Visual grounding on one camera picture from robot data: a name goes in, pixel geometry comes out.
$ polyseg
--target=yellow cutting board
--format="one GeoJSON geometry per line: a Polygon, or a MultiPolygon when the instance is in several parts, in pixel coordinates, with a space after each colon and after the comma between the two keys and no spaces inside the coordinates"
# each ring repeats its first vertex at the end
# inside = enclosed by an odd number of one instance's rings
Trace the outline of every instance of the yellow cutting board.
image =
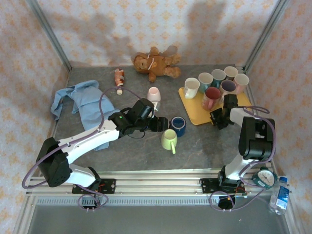
{"type": "MultiPolygon", "coordinates": [[[[211,111],[206,111],[201,107],[201,101],[203,99],[203,94],[197,92],[196,96],[192,99],[186,99],[184,96],[184,87],[179,88],[179,95],[182,99],[185,110],[191,120],[191,123],[194,125],[200,125],[203,123],[211,122],[210,112],[218,108],[223,108],[223,104],[217,105],[211,111]]],[[[239,106],[251,106],[248,98],[244,93],[237,95],[238,105],[239,106]]]]}

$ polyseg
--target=brown teddy bear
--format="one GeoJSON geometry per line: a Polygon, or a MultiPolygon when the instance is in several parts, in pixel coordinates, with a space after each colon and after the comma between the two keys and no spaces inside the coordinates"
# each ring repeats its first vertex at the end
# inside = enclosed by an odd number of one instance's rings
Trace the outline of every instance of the brown teddy bear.
{"type": "Polygon", "coordinates": [[[154,82],[157,76],[170,76],[177,78],[181,75],[181,70],[178,67],[171,67],[181,60],[180,54],[174,54],[165,57],[159,54],[156,47],[151,47],[149,54],[137,53],[133,64],[135,69],[143,74],[149,74],[150,82],[154,82]]]}

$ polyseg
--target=blue towel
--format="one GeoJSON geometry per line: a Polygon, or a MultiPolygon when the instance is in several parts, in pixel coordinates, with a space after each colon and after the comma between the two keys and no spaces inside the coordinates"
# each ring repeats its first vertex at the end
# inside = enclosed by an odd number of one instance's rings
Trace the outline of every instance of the blue towel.
{"type": "MultiPolygon", "coordinates": [[[[101,123],[102,118],[98,107],[101,94],[102,91],[98,89],[98,82],[96,80],[89,80],[58,90],[55,93],[51,112],[56,116],[55,120],[58,120],[63,107],[63,104],[60,103],[60,101],[63,97],[68,96],[74,101],[72,113],[79,112],[84,130],[89,130],[101,123]]],[[[118,109],[114,108],[106,95],[103,96],[101,105],[105,119],[108,119],[111,114],[119,112],[118,109]]],[[[108,146],[108,142],[104,143],[96,147],[95,151],[106,149],[108,146]]]]}

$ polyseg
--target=green mug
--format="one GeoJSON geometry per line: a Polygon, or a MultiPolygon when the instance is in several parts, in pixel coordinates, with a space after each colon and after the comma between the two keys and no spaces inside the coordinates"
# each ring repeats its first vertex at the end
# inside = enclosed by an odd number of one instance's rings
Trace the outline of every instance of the green mug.
{"type": "Polygon", "coordinates": [[[177,135],[176,132],[172,129],[167,129],[161,137],[161,145],[166,150],[171,150],[172,153],[176,154],[176,143],[177,135]]]}

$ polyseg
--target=ceramic cup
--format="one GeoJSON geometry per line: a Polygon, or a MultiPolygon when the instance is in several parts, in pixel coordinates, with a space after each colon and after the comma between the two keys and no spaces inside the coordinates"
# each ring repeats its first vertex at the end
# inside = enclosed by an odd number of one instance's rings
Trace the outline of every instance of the ceramic cup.
{"type": "Polygon", "coordinates": [[[169,128],[175,131],[177,137],[181,137],[185,134],[186,121],[181,116],[173,117],[170,120],[169,128]]]}
{"type": "Polygon", "coordinates": [[[161,145],[166,150],[171,150],[171,152],[176,154],[176,143],[177,135],[172,129],[167,129],[161,136],[161,145]]]}
{"type": "Polygon", "coordinates": [[[199,74],[198,80],[200,82],[200,86],[199,86],[198,91],[201,93],[204,93],[206,91],[206,89],[211,86],[214,78],[208,72],[203,72],[203,73],[199,74]]]}
{"type": "Polygon", "coordinates": [[[231,66],[226,67],[224,69],[224,72],[226,75],[225,79],[229,79],[229,80],[234,80],[234,77],[238,75],[238,70],[235,67],[231,67],[231,66]]]}
{"type": "Polygon", "coordinates": [[[249,78],[245,74],[238,74],[234,78],[234,82],[237,86],[236,88],[236,94],[240,94],[244,91],[246,86],[249,84],[249,78]]]}
{"type": "Polygon", "coordinates": [[[192,99],[196,96],[200,82],[196,78],[187,78],[184,82],[184,95],[186,99],[192,99]]]}
{"type": "Polygon", "coordinates": [[[148,90],[147,93],[147,99],[151,102],[153,101],[160,101],[161,96],[160,96],[160,91],[156,87],[152,87],[148,90]]]}
{"type": "Polygon", "coordinates": [[[227,94],[236,94],[236,84],[231,80],[224,80],[220,85],[221,98],[220,103],[223,103],[224,96],[227,94]]]}
{"type": "Polygon", "coordinates": [[[221,69],[214,69],[213,72],[211,72],[211,75],[213,75],[214,78],[211,86],[216,87],[218,89],[220,87],[221,82],[225,79],[226,74],[221,69]]]}
{"type": "Polygon", "coordinates": [[[215,87],[209,87],[201,102],[202,108],[206,111],[211,111],[220,101],[221,91],[215,87]]]}

